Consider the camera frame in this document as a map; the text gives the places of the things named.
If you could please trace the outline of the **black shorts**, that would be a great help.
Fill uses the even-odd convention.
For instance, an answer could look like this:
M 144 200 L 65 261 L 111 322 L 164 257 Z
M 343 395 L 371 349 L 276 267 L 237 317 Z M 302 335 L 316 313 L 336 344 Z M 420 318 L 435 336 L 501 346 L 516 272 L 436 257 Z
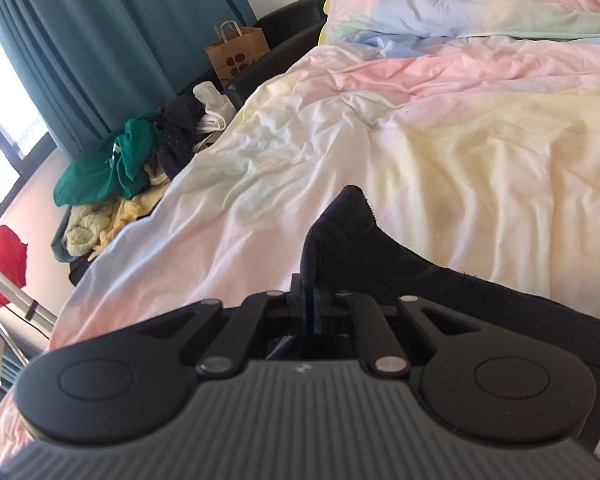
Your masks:
M 364 292 L 378 304 L 419 296 L 472 318 L 573 353 L 596 381 L 580 442 L 600 442 L 600 320 L 558 302 L 442 268 L 401 246 L 377 225 L 363 191 L 345 186 L 310 227 L 300 275 L 306 287 Z

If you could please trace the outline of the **yellow garment on pile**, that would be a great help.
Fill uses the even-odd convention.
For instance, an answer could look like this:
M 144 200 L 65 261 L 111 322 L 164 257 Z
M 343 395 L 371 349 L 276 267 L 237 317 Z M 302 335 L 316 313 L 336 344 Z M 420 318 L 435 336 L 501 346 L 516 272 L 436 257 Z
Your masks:
M 123 197 L 118 198 L 114 203 L 109 226 L 100 232 L 98 242 L 94 245 L 87 260 L 93 261 L 99 256 L 126 226 L 148 216 L 160 202 L 169 186 L 169 182 L 164 182 L 148 188 L 147 191 L 137 194 L 130 200 Z

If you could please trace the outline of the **white garment on pile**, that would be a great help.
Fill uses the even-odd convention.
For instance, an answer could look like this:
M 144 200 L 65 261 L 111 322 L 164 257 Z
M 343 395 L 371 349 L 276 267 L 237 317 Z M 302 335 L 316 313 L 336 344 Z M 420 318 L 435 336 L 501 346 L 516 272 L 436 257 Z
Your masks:
M 198 122 L 196 133 L 224 131 L 236 116 L 233 103 L 211 81 L 196 84 L 193 95 L 204 106 L 204 116 Z

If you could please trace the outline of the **black garment on pile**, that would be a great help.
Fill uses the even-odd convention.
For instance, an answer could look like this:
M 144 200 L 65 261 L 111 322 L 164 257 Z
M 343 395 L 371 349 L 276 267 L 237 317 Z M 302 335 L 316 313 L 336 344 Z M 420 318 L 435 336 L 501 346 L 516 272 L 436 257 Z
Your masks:
M 191 93 L 163 105 L 160 112 L 155 122 L 157 145 L 152 156 L 173 181 L 194 158 L 195 145 L 202 139 L 196 129 L 206 109 Z

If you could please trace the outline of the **green garment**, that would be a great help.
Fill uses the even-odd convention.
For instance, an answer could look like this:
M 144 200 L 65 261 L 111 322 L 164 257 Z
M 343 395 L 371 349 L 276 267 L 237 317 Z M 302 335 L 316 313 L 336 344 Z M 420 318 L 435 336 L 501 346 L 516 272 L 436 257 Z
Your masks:
M 160 110 L 128 119 L 91 153 L 74 160 L 57 181 L 57 207 L 81 206 L 122 196 L 129 200 L 149 186 L 144 165 L 158 143 Z

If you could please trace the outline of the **cream knitted garment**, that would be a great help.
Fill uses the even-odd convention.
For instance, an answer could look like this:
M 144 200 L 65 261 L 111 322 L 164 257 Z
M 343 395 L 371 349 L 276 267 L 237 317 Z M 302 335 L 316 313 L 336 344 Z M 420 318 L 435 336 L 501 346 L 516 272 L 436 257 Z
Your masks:
M 98 243 L 100 233 L 109 228 L 114 213 L 114 200 L 101 200 L 94 204 L 74 206 L 64 234 L 67 252 L 82 257 Z

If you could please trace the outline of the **pastel tie-dye duvet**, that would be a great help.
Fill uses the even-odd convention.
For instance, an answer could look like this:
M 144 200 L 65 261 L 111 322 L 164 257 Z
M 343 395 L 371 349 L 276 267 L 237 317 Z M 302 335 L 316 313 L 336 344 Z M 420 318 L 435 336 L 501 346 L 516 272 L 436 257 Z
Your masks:
M 600 322 L 600 44 L 313 49 L 96 259 L 50 348 L 286 287 L 311 224 L 348 184 L 416 254 Z

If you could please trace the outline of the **brown paper bag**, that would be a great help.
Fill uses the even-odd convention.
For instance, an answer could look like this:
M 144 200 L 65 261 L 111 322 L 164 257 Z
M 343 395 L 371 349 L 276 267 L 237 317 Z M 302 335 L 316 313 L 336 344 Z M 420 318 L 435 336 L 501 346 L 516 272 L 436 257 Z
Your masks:
M 212 44 L 207 44 L 204 52 L 223 87 L 270 52 L 260 28 L 225 20 L 215 25 L 214 30 L 218 38 Z

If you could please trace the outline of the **red garment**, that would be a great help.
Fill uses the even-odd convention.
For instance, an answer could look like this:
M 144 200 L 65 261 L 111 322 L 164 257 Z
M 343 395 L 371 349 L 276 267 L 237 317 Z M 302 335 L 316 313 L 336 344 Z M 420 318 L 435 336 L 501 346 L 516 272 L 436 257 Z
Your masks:
M 28 245 L 9 227 L 0 226 L 0 271 L 18 288 L 27 285 Z M 0 293 L 0 308 L 9 300 Z

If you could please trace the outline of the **metal tripod stand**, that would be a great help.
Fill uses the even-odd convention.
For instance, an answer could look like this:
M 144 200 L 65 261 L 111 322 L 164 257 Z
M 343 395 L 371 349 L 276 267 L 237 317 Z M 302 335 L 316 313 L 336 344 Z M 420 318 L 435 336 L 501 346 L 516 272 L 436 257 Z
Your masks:
M 18 288 L 2 271 L 0 271 L 0 294 L 7 298 L 6 304 L 12 304 L 18 309 L 16 316 L 21 321 L 27 322 L 46 339 L 50 339 L 50 334 L 57 322 L 57 316 L 53 312 L 50 312 L 50 310 L 47 310 L 46 307 L 43 307 L 38 300 L 35 300 Z M 0 336 L 5 341 L 5 344 L 7 344 L 7 347 L 14 352 L 17 360 L 23 366 L 27 366 L 29 360 L 1 321 Z

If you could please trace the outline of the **teal curtain right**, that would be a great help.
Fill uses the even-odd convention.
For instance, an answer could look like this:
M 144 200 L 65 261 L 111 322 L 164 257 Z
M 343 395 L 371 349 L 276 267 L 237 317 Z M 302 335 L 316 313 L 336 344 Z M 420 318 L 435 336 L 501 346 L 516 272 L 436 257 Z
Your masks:
M 173 100 L 210 68 L 216 24 L 248 0 L 0 0 L 0 43 L 67 156 Z

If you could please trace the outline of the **pastel pillow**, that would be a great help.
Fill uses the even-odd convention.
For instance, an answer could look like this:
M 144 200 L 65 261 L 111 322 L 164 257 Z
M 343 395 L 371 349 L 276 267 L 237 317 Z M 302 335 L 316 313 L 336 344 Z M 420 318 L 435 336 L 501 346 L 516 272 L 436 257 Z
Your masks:
M 322 41 L 600 38 L 600 0 L 327 0 Z

